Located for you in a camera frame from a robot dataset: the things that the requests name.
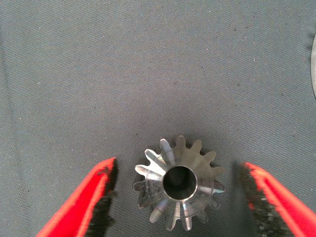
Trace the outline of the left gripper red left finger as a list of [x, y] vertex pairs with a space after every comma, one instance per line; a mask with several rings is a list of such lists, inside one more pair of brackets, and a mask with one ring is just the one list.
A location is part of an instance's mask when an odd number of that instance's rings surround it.
[[103, 237], [118, 176], [116, 158], [95, 165], [64, 204], [38, 232], [38, 237]]

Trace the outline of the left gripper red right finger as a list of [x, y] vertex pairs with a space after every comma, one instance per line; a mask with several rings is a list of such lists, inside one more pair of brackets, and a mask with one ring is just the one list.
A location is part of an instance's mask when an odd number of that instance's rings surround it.
[[259, 237], [316, 235], [316, 214], [268, 171], [245, 162], [239, 178]]

